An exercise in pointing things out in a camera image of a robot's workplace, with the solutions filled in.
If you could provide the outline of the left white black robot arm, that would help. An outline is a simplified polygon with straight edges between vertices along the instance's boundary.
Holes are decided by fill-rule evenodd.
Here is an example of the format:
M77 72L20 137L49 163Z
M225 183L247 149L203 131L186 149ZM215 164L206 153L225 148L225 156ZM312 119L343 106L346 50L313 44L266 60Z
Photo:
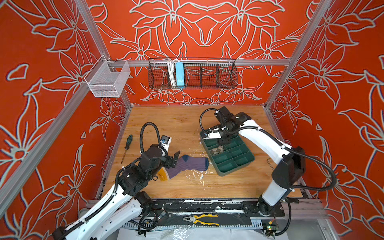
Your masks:
M144 149L143 135L147 126L153 126L158 143ZM141 156L118 171L111 189L90 210L67 227L58 227L55 240L105 240L123 224L151 212L153 201L143 189L161 168L175 168L180 153L169 156L172 139L160 136L152 122L140 131Z

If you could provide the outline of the beige brown argyle sock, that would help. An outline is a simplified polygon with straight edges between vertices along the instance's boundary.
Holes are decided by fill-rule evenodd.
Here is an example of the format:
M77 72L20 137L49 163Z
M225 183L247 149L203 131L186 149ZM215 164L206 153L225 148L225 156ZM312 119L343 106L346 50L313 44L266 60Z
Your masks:
M218 146L218 147L210 149L210 154L212 156L215 156L215 155L221 154L224 151L225 151L224 146Z

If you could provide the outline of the green divided organizer tray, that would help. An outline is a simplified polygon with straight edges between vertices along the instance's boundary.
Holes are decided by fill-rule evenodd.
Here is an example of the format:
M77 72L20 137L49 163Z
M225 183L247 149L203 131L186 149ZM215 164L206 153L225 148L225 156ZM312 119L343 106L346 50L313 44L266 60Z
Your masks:
M200 132L201 143L220 177L224 177L245 168L255 160L254 154L239 136L232 137L230 144L219 145L217 142L218 139L204 140L204 135L205 133ZM210 154L210 149L218 146L224 146L225 151L221 154L212 156Z

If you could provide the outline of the purple yellow blue sock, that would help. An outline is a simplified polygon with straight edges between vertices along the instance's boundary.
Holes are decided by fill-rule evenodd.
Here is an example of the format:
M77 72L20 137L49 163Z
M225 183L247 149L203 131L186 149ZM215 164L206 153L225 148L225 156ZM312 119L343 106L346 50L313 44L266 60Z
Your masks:
M188 155L183 155L177 161L175 168L165 168L162 167L157 173L158 179L161 181L168 181L179 173L186 170L196 170L199 172L204 172L209 168L209 159L206 157L191 157Z

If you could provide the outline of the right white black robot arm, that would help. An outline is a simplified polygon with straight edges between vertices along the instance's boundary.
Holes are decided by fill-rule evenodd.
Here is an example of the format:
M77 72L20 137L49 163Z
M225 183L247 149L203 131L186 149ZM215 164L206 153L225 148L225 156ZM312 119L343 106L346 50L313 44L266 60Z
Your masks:
M202 120L204 114L209 111L215 112L214 115L219 124L205 129ZM325 192L332 190L338 183L337 176L331 167L313 157L307 156L303 149L299 147L294 148L278 140L246 113L240 112L234 115L226 107L219 109L209 108L201 113L199 125L206 139L216 139L227 143L230 137L241 135L263 150L273 160L276 164L276 168L272 173L273 180L259 199L259 204L263 207L271 208L275 206L277 202L287 197L294 189ZM314 161L329 172L331 182L328 185L324 187L295 185L295 182L306 171L306 159Z

